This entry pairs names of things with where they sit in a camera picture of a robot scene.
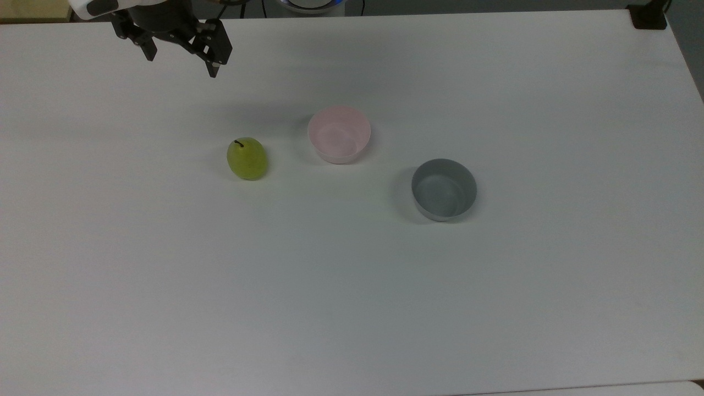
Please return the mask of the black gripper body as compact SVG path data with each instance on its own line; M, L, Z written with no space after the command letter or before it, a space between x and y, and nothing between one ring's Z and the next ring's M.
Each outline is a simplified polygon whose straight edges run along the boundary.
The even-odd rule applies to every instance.
M192 3L161 1L147 5L142 1L135 7L111 11L109 18L121 38L132 40L144 34L179 45L193 41L220 43L222 23L216 19L202 23L194 15Z

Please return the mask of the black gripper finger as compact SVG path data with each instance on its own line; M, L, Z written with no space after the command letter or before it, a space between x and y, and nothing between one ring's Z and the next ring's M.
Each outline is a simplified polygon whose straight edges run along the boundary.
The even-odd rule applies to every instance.
M190 44L193 53L205 62L211 78L218 75L219 68L228 63L232 53L232 44L226 28L219 19L208 19L199 23Z
M131 41L136 47L141 48L146 60L153 61L156 57L157 47L150 32L131 35Z

